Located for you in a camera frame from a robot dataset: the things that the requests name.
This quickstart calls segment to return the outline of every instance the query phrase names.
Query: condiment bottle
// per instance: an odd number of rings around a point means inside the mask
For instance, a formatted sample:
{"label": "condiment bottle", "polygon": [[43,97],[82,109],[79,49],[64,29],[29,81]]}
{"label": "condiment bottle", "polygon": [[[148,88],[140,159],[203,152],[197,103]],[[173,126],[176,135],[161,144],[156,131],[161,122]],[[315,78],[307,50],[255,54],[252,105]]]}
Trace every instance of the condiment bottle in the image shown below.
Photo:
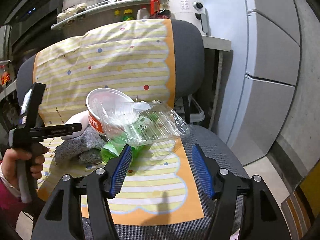
{"label": "condiment bottle", "polygon": [[[73,7],[68,8],[66,10],[66,17],[69,18],[73,15],[76,15],[76,9]],[[71,25],[74,21],[75,21],[75,19],[68,20],[67,25]]]}
{"label": "condiment bottle", "polygon": [[115,17],[114,17],[114,23],[118,23],[121,22],[121,17],[120,17],[120,11],[119,10],[115,10]]}
{"label": "condiment bottle", "polygon": [[132,15],[132,9],[124,10],[123,21],[131,21],[134,20]]}
{"label": "condiment bottle", "polygon": [[1,84],[5,88],[6,84],[10,81],[9,69],[6,65],[1,65]]}
{"label": "condiment bottle", "polygon": [[142,6],[140,10],[138,10],[137,13],[137,20],[142,20],[142,19],[149,19],[150,18],[150,13],[147,10],[145,6]]}
{"label": "condiment bottle", "polygon": [[170,19],[171,12],[168,10],[168,0],[151,0],[151,19]]}
{"label": "condiment bottle", "polygon": [[[76,6],[76,13],[84,12],[87,9],[86,3],[80,3]],[[85,18],[85,14],[77,17],[77,20],[83,20]]]}

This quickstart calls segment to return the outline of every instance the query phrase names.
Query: glass jar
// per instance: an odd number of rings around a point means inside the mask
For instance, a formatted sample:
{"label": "glass jar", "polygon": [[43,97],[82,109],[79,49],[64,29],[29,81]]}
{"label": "glass jar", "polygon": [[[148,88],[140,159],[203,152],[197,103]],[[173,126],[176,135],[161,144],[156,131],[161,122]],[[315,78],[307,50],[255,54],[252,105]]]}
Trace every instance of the glass jar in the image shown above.
{"label": "glass jar", "polygon": [[93,6],[99,2],[100,0],[87,0],[87,6]]}

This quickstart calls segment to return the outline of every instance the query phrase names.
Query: shelf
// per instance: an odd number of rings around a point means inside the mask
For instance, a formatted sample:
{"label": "shelf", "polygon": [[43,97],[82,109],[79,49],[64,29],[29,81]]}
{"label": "shelf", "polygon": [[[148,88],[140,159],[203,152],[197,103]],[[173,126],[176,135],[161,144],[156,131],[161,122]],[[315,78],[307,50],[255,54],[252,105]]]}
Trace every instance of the shelf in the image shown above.
{"label": "shelf", "polygon": [[230,51],[231,50],[231,41],[202,35],[203,46],[206,49],[217,49],[223,51]]}
{"label": "shelf", "polygon": [[17,89],[17,80],[13,81],[0,93],[0,101]]}
{"label": "shelf", "polygon": [[61,29],[69,20],[76,19],[77,17],[81,15],[92,15],[96,13],[100,13],[103,11],[113,10],[121,7],[127,7],[127,6],[134,6],[134,5],[140,5],[140,4],[146,4],[150,2],[150,0],[109,0],[106,2],[101,2],[98,4],[95,4],[93,6],[88,7],[87,10],[77,13],[76,15],[73,15],[57,24],[54,24],[51,26],[52,30]]}

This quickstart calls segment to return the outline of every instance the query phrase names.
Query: metal screw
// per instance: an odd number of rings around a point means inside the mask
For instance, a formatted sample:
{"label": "metal screw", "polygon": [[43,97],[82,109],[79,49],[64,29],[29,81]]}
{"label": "metal screw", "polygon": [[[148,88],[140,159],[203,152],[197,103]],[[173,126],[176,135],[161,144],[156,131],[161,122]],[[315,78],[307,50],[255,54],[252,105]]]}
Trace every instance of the metal screw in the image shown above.
{"label": "metal screw", "polygon": [[256,182],[260,182],[262,179],[259,175],[254,175],[253,176],[253,179],[256,181]]}
{"label": "metal screw", "polygon": [[104,173],[104,169],[103,169],[103,168],[99,168],[99,169],[96,170],[96,173],[97,173],[98,175],[101,175],[101,174]]}
{"label": "metal screw", "polygon": [[222,175],[227,175],[229,171],[227,169],[220,169],[219,171]]}
{"label": "metal screw", "polygon": [[70,179],[70,175],[69,174],[66,174],[62,177],[62,180],[63,181],[68,181]]}

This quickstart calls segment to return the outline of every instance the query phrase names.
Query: human hand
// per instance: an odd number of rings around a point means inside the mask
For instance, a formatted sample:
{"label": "human hand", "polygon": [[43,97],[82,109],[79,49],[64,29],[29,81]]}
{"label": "human hand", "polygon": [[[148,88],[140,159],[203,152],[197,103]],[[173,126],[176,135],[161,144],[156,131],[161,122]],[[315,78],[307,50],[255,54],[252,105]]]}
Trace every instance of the human hand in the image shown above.
{"label": "human hand", "polygon": [[[42,147],[42,154],[45,154],[49,152],[47,147]],[[31,159],[32,154],[23,150],[23,149],[8,149],[6,150],[3,161],[2,161],[2,172],[5,177],[5,179],[16,189],[19,189],[18,185],[18,178],[17,178],[17,166],[16,166],[16,161],[17,160],[24,160],[27,161]],[[30,167],[30,171],[32,174],[32,177],[35,179],[40,179],[41,178],[41,171],[43,169],[42,164],[44,163],[44,156],[40,155],[35,158],[35,165]]]}

